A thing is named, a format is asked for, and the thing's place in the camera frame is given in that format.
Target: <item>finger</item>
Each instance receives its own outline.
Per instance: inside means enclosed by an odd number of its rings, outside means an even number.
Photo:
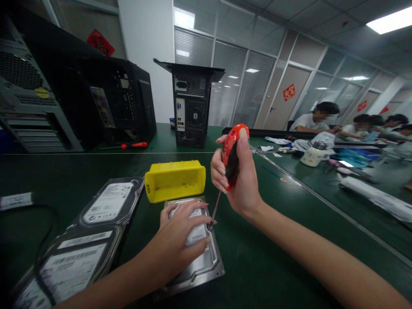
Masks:
[[[195,243],[193,246],[183,250],[183,259],[187,263],[193,262],[197,257],[203,254],[206,250],[206,247],[212,241],[211,237],[205,237]]]
[[[237,142],[237,156],[239,158],[240,171],[253,171],[254,161],[250,151],[248,134],[245,128],[240,129],[240,139]]]
[[[217,170],[212,170],[210,174],[212,176],[212,180],[219,182],[224,187],[228,186],[227,178],[225,176],[222,176],[221,173],[219,173]]]
[[[226,167],[222,161],[222,149],[218,148],[212,157],[212,162],[210,163],[211,169],[218,170],[223,176],[226,174]]]
[[[223,145],[224,140],[226,139],[226,137],[227,137],[227,134],[222,135],[221,137],[219,137],[219,138],[216,140],[216,144],[218,144],[218,145]]]
[[[169,220],[169,215],[172,210],[177,207],[177,203],[170,204],[160,212],[160,224]]]
[[[186,218],[188,218],[190,216],[190,214],[198,208],[206,208],[208,204],[206,203],[202,203],[202,202],[198,202],[198,203],[193,203],[193,204],[189,204],[187,205],[183,210],[182,210],[182,215],[185,216]]]
[[[212,179],[212,183],[217,189],[219,189],[223,193],[227,194],[226,189],[218,181]]]
[[[193,218],[189,219],[189,224],[188,224],[188,228],[189,228],[189,233],[192,231],[192,229],[194,229],[196,226],[199,226],[203,223],[208,224],[212,222],[212,217],[209,216],[196,216]]]

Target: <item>person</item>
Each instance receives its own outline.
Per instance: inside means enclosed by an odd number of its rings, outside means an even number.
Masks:
[[[385,124],[379,129],[379,131],[383,134],[391,132],[394,128],[408,124],[409,119],[405,115],[402,114],[395,114],[391,115],[386,118]]]
[[[245,129],[240,131],[240,136],[236,146],[239,173],[232,188],[225,192],[233,210],[305,267],[344,307],[412,308],[395,288],[368,266],[265,203],[259,194]],[[217,143],[223,144],[225,138],[222,136]],[[218,189],[227,183],[221,154],[219,148],[211,162],[212,183]],[[210,243],[208,238],[203,238],[185,247],[190,231],[211,221],[208,216],[189,218],[194,209],[204,207],[206,204],[188,202],[181,205],[171,219],[169,213],[176,204],[166,207],[160,215],[159,231],[136,257],[56,308],[122,308],[164,286]]]
[[[406,124],[400,128],[393,129],[389,133],[381,133],[379,137],[397,142],[412,142],[412,124]]]
[[[320,133],[326,131],[335,134],[340,130],[340,127],[336,126],[333,129],[330,129],[329,126],[324,123],[324,120],[331,115],[339,114],[339,112],[339,107],[335,103],[319,103],[313,110],[313,113],[301,115],[298,119],[296,119],[292,124],[290,131],[310,133]]]
[[[352,137],[356,139],[364,139],[369,132],[377,126],[384,125],[384,120],[380,115],[361,114],[353,118],[353,124],[343,126],[339,135],[344,137]]]

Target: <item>green workbench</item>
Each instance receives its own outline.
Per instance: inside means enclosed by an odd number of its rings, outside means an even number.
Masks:
[[[33,191],[38,202],[58,209],[61,227],[55,233],[61,233],[108,179],[143,176],[153,163],[199,160],[206,167],[204,196],[211,212],[218,190],[209,177],[210,161],[221,130],[220,127],[209,128],[204,149],[176,146],[174,131],[168,124],[158,124],[158,134],[147,149],[2,155],[0,196]],[[251,144],[268,145],[262,138],[252,138]],[[368,201],[332,186],[337,184],[330,182],[332,177],[336,177],[333,174],[325,175],[321,168],[306,167],[287,155],[271,159],[287,172],[277,169],[260,155],[254,155],[257,176],[265,179],[259,183],[262,198],[284,215],[356,256],[412,300],[412,241],[408,242],[412,233]],[[382,165],[381,172],[394,177],[395,166],[404,173],[410,171],[411,164],[397,164]],[[289,179],[288,183],[279,181],[261,165]],[[397,175],[392,182],[377,187],[410,202],[410,194],[400,189],[401,184],[410,180],[401,180]],[[331,204],[339,211],[344,210],[351,219],[337,212]],[[144,194],[120,256],[120,264],[135,256],[156,234],[163,205],[150,204]],[[339,306],[316,279],[237,215],[226,197],[221,198],[216,219],[219,224],[214,229],[225,275],[165,299],[159,305],[185,308]],[[48,214],[33,209],[0,215],[0,226],[7,232],[2,241],[2,252],[7,265],[4,276],[11,289],[34,260],[37,246],[48,227]],[[151,303],[149,295],[131,307]]]

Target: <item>white wall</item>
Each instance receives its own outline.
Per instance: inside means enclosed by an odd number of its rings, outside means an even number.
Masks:
[[[173,0],[118,0],[127,58],[150,74],[156,122],[174,117],[172,74],[153,62],[174,62]]]
[[[405,80],[400,78],[399,76],[396,77],[386,88],[382,94],[373,102],[371,107],[368,109],[367,113],[369,115],[379,115],[379,113],[383,110],[383,108],[392,100],[392,98],[398,93],[398,91],[402,88],[405,84]]]

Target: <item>black computer case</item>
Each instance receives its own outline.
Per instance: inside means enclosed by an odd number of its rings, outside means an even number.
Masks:
[[[83,59],[79,66],[99,112],[106,143],[149,143],[156,133],[149,73],[117,58]]]
[[[222,78],[224,69],[153,61],[172,73],[176,144],[204,148],[212,82]]]

